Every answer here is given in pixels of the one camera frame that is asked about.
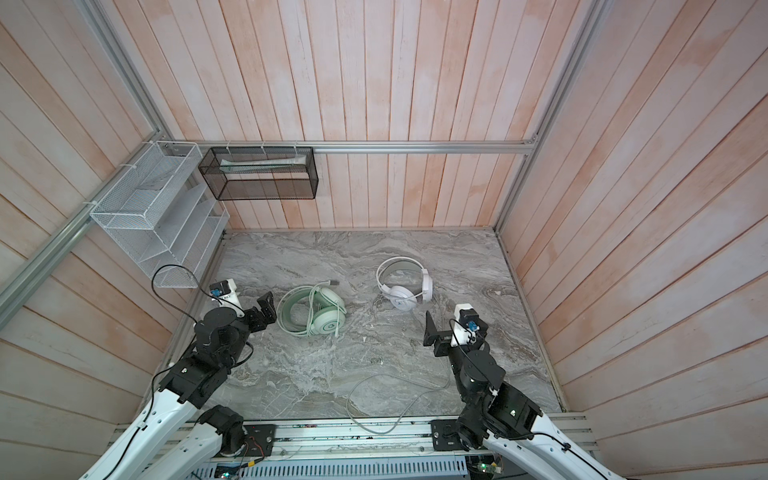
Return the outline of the green headphones with cable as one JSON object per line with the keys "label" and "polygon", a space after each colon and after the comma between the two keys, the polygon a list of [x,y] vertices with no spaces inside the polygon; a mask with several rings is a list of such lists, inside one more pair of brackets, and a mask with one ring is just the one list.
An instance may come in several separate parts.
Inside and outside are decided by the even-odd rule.
{"label": "green headphones with cable", "polygon": [[[333,290],[338,285],[337,280],[327,280],[297,286],[286,292],[277,307],[278,326],[295,337],[338,337],[347,316],[345,301]],[[293,309],[300,303],[305,303],[307,307],[307,319],[303,324],[292,316]]]}

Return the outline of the white headphones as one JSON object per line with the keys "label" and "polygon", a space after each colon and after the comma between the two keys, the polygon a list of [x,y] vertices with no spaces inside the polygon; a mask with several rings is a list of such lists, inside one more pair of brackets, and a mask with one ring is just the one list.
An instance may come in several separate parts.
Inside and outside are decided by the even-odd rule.
{"label": "white headphones", "polygon": [[380,293],[398,310],[411,311],[433,299],[433,279],[415,258],[390,257],[378,266],[375,278]]}

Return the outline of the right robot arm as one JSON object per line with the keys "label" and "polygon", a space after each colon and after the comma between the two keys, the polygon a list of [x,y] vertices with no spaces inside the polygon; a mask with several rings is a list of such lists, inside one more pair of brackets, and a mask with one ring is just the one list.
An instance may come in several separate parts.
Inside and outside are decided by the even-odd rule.
{"label": "right robot arm", "polygon": [[426,314],[423,345],[449,359],[463,409],[455,419],[430,422],[436,451],[489,450],[535,479],[618,479],[558,428],[541,407],[505,381],[486,342],[488,324],[459,304],[440,331]]}

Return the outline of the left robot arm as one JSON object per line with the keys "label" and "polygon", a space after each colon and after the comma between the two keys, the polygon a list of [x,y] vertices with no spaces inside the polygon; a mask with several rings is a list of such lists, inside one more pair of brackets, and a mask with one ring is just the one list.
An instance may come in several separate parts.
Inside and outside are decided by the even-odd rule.
{"label": "left robot arm", "polygon": [[262,295],[249,309],[232,294],[216,302],[180,359],[153,378],[158,385],[148,404],[84,479],[184,479],[219,453],[237,458],[249,450],[240,414],[202,408],[242,363],[250,335],[276,322],[274,296]]}

